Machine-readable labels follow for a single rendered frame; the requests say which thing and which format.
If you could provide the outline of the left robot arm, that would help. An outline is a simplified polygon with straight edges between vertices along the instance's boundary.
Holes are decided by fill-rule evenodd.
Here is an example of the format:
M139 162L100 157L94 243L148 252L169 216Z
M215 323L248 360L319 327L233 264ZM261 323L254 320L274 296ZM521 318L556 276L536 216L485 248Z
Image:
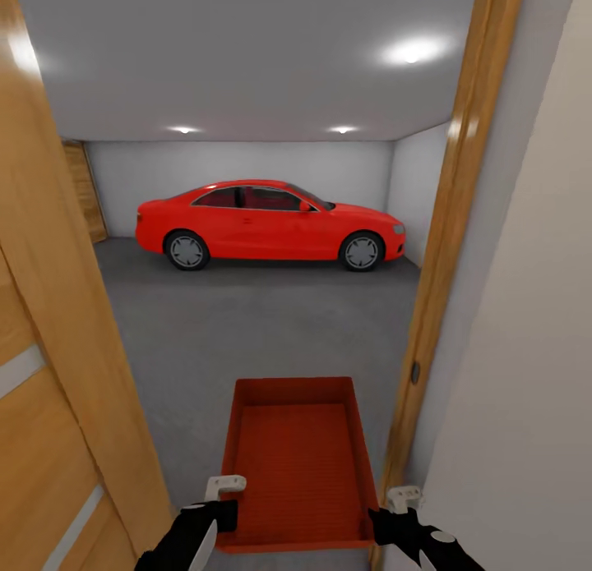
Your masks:
M239 475L210 477L204 504L180 510L153 551L142 554L134 571L203 571L215 548L218 533L234 532L238 524L238 500L220 500L220 493L244 491L246 478Z

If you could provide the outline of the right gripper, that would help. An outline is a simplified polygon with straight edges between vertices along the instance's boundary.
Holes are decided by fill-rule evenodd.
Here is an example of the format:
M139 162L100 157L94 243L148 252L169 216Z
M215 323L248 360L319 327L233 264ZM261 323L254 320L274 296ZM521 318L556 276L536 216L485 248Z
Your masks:
M404 534L411 523L418 523L417 510L407 506L407 513L395 514L381 510L371 513L374 539L379 546L395 544L407 554L404 546Z

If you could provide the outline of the storage box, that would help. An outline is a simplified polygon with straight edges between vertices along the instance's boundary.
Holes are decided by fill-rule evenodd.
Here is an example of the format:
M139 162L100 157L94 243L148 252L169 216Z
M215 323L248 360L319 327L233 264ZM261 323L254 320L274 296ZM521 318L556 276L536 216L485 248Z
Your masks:
M360 549L376 543L377 492L350 376L238 379L222 476L246 478L225 554ZM370 512L369 512L370 511Z

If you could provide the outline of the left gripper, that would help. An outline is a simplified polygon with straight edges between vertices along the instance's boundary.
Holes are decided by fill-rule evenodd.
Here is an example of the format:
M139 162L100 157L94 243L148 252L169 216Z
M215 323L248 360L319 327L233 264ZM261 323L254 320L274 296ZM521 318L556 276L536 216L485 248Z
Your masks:
M208 503L218 514L217 533L234 532L238 524L238 500L210 501Z

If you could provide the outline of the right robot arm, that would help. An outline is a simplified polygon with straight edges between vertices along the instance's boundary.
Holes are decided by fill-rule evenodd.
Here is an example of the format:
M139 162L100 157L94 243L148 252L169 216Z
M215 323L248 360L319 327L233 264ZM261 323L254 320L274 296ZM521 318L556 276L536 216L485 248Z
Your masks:
M421 500L419 486L395 487L386 497L393 502L390 511L372 512L374 539L379 546L395 544L415 561L422 571L485 571L463 550L450 533L419 524L417 510L407 501Z

